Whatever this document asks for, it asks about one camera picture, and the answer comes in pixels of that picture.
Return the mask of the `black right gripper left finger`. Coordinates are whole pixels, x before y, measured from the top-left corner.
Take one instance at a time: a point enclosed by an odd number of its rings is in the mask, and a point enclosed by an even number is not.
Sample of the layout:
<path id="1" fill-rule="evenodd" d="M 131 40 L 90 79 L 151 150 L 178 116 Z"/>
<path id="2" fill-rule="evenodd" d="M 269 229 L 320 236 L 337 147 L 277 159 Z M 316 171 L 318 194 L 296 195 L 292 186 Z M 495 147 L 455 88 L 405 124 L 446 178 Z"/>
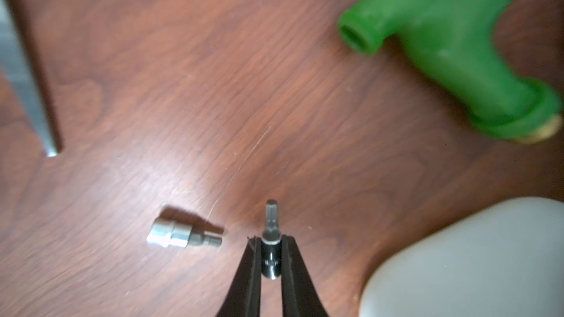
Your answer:
<path id="1" fill-rule="evenodd" d="M 226 298 L 216 317 L 259 317 L 261 304 L 261 239 L 248 240 Z"/>

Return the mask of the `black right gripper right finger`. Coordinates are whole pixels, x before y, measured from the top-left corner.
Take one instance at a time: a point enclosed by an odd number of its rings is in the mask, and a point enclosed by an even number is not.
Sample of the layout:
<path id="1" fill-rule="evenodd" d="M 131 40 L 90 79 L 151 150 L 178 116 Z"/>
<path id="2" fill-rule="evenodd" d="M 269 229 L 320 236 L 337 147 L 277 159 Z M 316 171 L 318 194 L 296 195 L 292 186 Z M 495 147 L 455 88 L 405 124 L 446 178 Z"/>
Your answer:
<path id="1" fill-rule="evenodd" d="M 284 317 L 328 317 L 296 240 L 282 236 L 281 296 Z"/>

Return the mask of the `silver socket bit three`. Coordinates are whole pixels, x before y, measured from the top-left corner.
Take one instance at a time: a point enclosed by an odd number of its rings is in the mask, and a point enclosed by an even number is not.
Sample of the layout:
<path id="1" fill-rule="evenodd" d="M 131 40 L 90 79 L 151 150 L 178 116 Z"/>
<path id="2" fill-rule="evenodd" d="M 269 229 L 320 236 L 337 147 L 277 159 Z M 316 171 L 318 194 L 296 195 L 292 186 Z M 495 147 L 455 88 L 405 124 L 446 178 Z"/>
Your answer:
<path id="1" fill-rule="evenodd" d="M 265 228 L 261 235 L 261 272 L 270 280 L 281 275 L 281 238 L 278 225 L 278 203 L 266 203 Z"/>

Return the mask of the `silver socket bit five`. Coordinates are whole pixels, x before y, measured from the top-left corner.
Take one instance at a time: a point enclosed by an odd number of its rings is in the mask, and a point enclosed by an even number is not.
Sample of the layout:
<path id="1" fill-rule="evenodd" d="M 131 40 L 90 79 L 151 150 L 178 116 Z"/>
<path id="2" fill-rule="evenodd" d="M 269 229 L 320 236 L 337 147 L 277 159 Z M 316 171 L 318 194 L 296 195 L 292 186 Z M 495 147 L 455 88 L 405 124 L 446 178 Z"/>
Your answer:
<path id="1" fill-rule="evenodd" d="M 148 245 L 157 245 L 164 248 L 186 248 L 188 246 L 220 247 L 222 238 L 194 229 L 191 225 L 157 218 L 151 226 L 146 242 Z"/>

